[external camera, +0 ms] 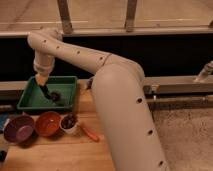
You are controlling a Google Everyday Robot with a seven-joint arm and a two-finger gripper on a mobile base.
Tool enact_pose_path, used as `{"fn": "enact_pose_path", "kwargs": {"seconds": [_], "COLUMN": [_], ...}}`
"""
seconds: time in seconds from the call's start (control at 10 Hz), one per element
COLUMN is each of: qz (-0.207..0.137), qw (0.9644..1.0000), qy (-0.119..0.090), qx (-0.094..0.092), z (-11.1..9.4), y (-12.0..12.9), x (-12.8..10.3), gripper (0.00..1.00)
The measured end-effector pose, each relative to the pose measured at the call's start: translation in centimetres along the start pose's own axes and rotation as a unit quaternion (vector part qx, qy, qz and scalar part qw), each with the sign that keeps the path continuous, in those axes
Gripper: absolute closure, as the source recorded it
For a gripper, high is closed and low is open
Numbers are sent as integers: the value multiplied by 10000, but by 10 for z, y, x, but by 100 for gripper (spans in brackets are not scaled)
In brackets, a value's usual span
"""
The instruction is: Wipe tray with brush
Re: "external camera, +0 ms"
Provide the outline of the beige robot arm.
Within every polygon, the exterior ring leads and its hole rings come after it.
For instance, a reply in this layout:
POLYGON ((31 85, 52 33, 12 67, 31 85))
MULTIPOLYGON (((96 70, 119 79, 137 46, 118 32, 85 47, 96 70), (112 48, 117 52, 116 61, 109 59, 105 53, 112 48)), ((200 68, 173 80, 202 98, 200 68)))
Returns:
POLYGON ((94 75, 91 93, 116 171, 170 171, 149 110, 142 67, 127 58, 67 44, 54 28, 32 31, 36 81, 47 81, 59 58, 94 75))

